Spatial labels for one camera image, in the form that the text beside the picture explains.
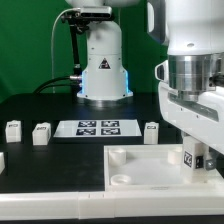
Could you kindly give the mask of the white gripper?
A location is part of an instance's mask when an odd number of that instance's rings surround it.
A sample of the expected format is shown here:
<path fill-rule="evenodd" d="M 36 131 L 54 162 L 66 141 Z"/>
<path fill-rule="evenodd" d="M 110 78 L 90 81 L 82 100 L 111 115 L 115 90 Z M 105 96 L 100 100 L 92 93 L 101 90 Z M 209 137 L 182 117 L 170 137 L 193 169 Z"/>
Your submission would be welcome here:
<path fill-rule="evenodd" d="M 198 96 L 197 102 L 178 101 L 176 91 L 166 83 L 158 85 L 159 105 L 164 120 L 224 154 L 224 88 Z M 214 170 L 217 159 L 208 154 L 205 170 Z"/>

